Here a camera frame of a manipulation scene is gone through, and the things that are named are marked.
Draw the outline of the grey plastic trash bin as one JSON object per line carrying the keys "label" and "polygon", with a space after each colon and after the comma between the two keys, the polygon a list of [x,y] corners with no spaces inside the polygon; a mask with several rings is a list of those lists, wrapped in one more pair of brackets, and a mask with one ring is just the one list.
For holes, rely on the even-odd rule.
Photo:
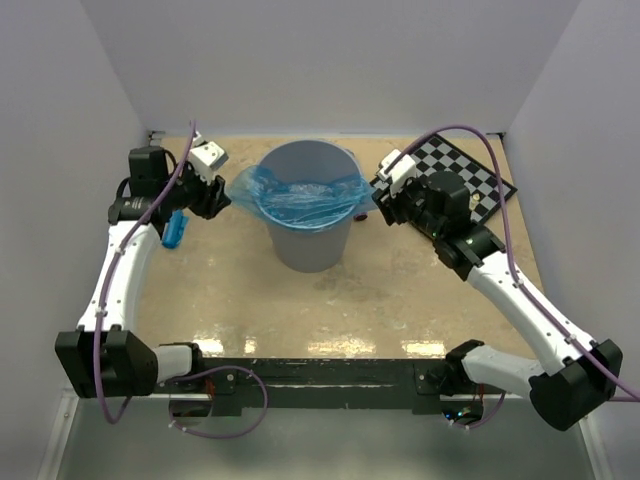
{"label": "grey plastic trash bin", "polygon": [[284,187],[299,189],[292,206],[268,207],[258,202],[276,255],[289,268],[317,273],[334,266],[342,257],[353,217],[364,211],[358,203],[342,206],[332,199],[325,207],[310,203],[312,188],[330,198],[341,185],[363,182],[355,156],[324,140],[295,140],[275,147],[259,162]]}

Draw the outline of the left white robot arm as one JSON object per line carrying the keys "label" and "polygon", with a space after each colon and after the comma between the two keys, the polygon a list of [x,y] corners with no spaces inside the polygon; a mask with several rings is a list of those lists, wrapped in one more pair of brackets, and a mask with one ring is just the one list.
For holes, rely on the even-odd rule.
{"label": "left white robot arm", "polygon": [[134,331],[138,303],[150,261],[169,232],[172,214],[185,209],[212,219],[229,206],[217,169],[228,158],[216,143],[197,141],[177,179],[174,156],[160,146],[130,151],[129,175],[108,209],[108,248],[98,283],[75,330],[61,332],[56,355],[81,398],[139,397],[167,380],[185,392],[207,380],[202,353],[191,342],[156,348]]}

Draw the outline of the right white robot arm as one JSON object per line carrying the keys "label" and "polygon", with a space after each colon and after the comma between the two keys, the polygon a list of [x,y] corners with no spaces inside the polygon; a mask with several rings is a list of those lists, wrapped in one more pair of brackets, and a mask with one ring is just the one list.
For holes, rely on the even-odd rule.
{"label": "right white robot arm", "polygon": [[454,172],[428,177],[378,173],[372,199],[389,225],[410,223],[428,237],[438,259],[487,298],[535,354],[526,359],[469,340],[445,357],[441,393],[484,384],[531,402],[552,428],[566,431],[609,401],[623,354],[611,340],[595,341],[563,316],[517,269],[506,248],[471,218],[470,192]]}

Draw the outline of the blue plastic trash bag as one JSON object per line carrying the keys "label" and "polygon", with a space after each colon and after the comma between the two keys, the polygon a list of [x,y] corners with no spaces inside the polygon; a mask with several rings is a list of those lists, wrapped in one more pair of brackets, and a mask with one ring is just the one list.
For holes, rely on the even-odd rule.
{"label": "blue plastic trash bag", "polygon": [[226,194],[268,225],[316,233],[376,208],[355,156],[329,141],[294,140],[242,170]]}

